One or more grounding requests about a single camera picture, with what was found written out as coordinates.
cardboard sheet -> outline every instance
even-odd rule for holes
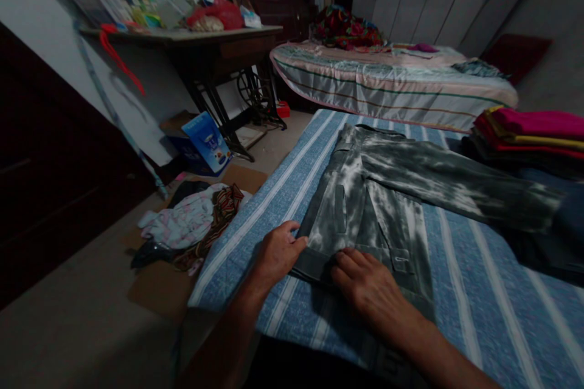
[[[194,177],[191,181],[233,183],[241,190],[253,195],[267,180],[268,175],[236,164],[230,164],[227,170],[218,178]],[[170,199],[163,202],[157,211],[170,203]],[[126,247],[137,250],[143,245],[144,239],[140,236],[141,229],[135,227],[123,238]],[[179,272],[165,261],[157,261],[141,269],[128,291],[128,299],[173,323],[180,325],[187,313],[187,302],[195,287],[196,275],[190,277],[186,272]]]

striped bedspread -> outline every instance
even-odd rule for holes
[[[468,131],[484,109],[517,106],[508,81],[462,74],[451,65],[467,58],[437,48],[437,53],[359,53],[305,42],[283,44],[270,57],[300,96],[378,119]]]
[[[215,242],[189,306],[222,311],[264,234],[299,222],[347,123],[394,129],[447,146],[461,135],[319,110],[297,145]],[[423,205],[437,325],[503,387],[584,387],[584,290],[520,266],[489,226]],[[378,346],[346,304],[287,276],[257,322],[269,336],[373,368]]]

hand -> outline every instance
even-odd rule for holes
[[[299,227],[298,222],[287,221],[263,238],[248,278],[255,286],[265,288],[266,293],[289,273],[300,253],[306,248],[308,237],[297,239],[291,233]]]
[[[382,340],[404,350],[423,336],[429,321],[403,297],[387,267],[351,247],[338,252],[336,261],[333,281]]]

cardboard box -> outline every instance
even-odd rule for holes
[[[191,181],[235,183],[242,190],[255,194],[267,178],[265,173],[231,164],[220,178],[195,177]],[[170,199],[162,203],[158,211],[169,203]],[[144,243],[140,234],[141,229],[135,227],[125,236],[123,243],[131,249],[139,249]],[[186,272],[175,270],[170,263],[157,261],[138,272],[128,291],[128,299],[180,325],[187,314],[187,302],[195,282],[196,276],[190,277]]]
[[[160,129],[203,176],[218,176],[233,158],[213,118],[206,111],[196,115],[183,111],[160,124]]]

pink folded cloth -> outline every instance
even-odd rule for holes
[[[430,46],[426,43],[418,43],[414,47],[410,47],[410,50],[418,50],[419,52],[426,52],[426,53],[436,53],[438,49]]]
[[[584,119],[569,112],[501,108],[491,115],[506,131],[517,135],[584,140]]]

